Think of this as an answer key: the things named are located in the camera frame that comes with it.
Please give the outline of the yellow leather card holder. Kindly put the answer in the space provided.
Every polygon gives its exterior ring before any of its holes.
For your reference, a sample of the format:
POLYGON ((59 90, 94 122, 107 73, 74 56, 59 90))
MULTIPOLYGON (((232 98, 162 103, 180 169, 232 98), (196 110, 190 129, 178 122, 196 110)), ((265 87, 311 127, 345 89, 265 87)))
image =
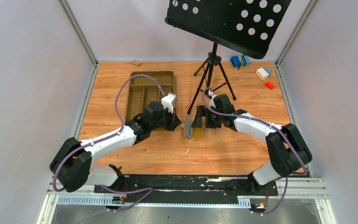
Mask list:
POLYGON ((183 127, 183 134, 190 141, 199 140, 203 135, 202 128, 192 127, 192 122, 190 117, 185 118, 181 125, 183 127))

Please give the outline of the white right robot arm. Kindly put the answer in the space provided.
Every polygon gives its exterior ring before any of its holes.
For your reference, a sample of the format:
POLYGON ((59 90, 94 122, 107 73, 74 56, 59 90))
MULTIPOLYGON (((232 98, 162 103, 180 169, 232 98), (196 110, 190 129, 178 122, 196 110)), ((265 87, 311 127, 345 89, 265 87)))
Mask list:
POLYGON ((197 106, 192 129, 201 128, 203 118, 206 119, 206 128, 224 126, 251 135, 266 144, 269 162, 249 174, 255 186, 298 174, 298 170, 305 169, 313 159, 297 126, 292 123, 269 123, 245 110, 236 110, 226 94, 214 96, 209 104, 204 102, 197 106))

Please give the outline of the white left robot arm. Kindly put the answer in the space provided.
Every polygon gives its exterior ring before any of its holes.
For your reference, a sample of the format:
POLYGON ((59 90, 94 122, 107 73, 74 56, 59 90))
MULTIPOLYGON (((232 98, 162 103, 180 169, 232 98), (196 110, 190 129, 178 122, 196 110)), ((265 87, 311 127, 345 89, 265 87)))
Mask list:
POLYGON ((163 98, 160 102, 150 102, 142 113, 115 131, 83 141, 75 137, 66 139, 49 166, 54 174, 54 190, 74 192, 91 177, 97 178, 94 185, 113 185, 117 180, 115 169, 93 169, 94 162, 118 149, 146 140, 155 130, 174 131, 180 124, 175 103, 163 98))

